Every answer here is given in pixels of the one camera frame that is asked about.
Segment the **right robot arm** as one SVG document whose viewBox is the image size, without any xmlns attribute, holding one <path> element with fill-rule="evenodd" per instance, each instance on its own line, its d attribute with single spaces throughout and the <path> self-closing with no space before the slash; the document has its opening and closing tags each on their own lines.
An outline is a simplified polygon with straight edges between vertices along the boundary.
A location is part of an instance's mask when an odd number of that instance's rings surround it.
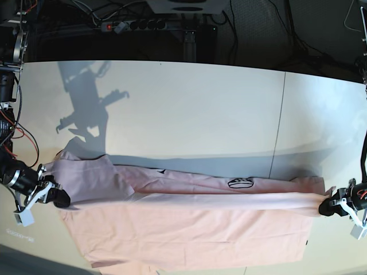
<svg viewBox="0 0 367 275">
<path fill-rule="evenodd" d="M 52 176 L 45 176 L 43 165 L 35 170 L 18 160 L 13 139 L 20 131 L 39 149 L 34 136 L 19 121 L 22 111 L 20 77 L 28 46 L 26 17 L 36 9 L 37 1 L 1 1 L 1 185 L 12 194 L 16 214 L 24 214 L 34 203 L 52 202 L 69 207 L 71 199 Z"/>
</svg>

